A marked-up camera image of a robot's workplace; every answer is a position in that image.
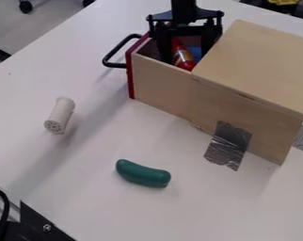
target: red object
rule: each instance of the red object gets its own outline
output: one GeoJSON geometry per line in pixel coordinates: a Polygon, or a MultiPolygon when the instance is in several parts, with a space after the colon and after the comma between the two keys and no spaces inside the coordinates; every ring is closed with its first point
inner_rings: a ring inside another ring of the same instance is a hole
{"type": "Polygon", "coordinates": [[[141,43],[143,43],[147,38],[149,37],[149,34],[145,34],[143,37],[141,37],[132,47],[130,47],[126,51],[126,63],[127,63],[127,77],[128,77],[128,92],[129,97],[134,99],[135,98],[135,90],[134,90],[134,79],[133,79],[133,67],[132,67],[132,53],[134,50],[136,50],[137,47],[140,46],[141,43]]]}
{"type": "Polygon", "coordinates": [[[176,67],[191,72],[196,66],[192,55],[177,38],[171,40],[171,53],[173,54],[173,65],[176,67]]]}

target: black handle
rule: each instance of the black handle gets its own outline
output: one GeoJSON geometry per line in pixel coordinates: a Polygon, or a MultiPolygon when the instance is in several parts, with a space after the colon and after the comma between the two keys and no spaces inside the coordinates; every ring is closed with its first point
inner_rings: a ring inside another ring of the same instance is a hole
{"type": "Polygon", "coordinates": [[[123,39],[119,44],[115,46],[108,54],[105,55],[103,58],[103,64],[105,67],[109,68],[120,68],[120,69],[126,69],[127,65],[125,63],[112,63],[108,62],[108,60],[116,54],[117,51],[119,51],[128,41],[132,39],[140,39],[142,36],[140,34],[131,34],[127,36],[125,39],[123,39]]]}

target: black chair leg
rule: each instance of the black chair leg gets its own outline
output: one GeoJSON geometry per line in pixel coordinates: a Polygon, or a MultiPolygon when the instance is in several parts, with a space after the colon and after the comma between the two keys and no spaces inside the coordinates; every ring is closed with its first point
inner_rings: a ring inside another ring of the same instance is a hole
{"type": "Polygon", "coordinates": [[[20,0],[20,10],[24,14],[30,13],[33,10],[33,5],[30,1],[20,0]]]}

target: box lid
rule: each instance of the box lid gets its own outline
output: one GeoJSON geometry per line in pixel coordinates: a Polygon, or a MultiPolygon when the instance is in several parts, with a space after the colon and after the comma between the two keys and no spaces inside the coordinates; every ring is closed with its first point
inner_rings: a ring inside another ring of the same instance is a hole
{"type": "Polygon", "coordinates": [[[301,37],[237,20],[192,74],[303,120],[301,37]]]}

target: black cable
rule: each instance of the black cable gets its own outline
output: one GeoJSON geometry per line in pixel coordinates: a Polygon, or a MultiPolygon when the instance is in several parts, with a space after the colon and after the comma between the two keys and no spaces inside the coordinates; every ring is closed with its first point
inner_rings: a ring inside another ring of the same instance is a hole
{"type": "Polygon", "coordinates": [[[9,213],[9,200],[8,196],[0,190],[0,197],[4,203],[4,210],[0,219],[0,241],[4,237],[4,233],[6,231],[6,227],[8,224],[8,213],[9,213]]]}

